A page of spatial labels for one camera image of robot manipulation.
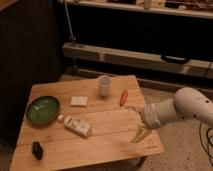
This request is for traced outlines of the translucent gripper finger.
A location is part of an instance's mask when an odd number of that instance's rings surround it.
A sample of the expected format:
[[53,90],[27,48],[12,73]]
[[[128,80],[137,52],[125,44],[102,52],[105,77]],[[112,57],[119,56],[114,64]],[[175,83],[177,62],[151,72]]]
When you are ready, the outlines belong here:
[[142,108],[141,107],[137,107],[137,106],[125,106],[126,109],[128,110],[133,110],[136,113],[141,113],[142,112]]
[[139,143],[145,137],[147,137],[151,133],[151,130],[143,125],[139,125],[136,131],[136,135],[131,140],[132,143]]

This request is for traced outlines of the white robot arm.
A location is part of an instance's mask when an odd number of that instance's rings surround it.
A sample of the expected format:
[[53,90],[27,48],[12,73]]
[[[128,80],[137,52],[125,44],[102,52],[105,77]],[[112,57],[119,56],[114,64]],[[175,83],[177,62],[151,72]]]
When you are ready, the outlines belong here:
[[168,123],[197,119],[213,128],[213,102],[200,91],[185,87],[179,89],[173,98],[152,103],[144,107],[127,106],[141,118],[132,143],[138,143],[152,130]]

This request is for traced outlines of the white ribbed gripper body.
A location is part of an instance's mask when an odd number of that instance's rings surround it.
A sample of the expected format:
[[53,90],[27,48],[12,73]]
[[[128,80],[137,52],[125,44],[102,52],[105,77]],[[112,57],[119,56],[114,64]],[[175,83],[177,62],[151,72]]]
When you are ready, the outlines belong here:
[[155,104],[150,104],[143,108],[141,112],[141,119],[149,129],[158,129],[162,126]]

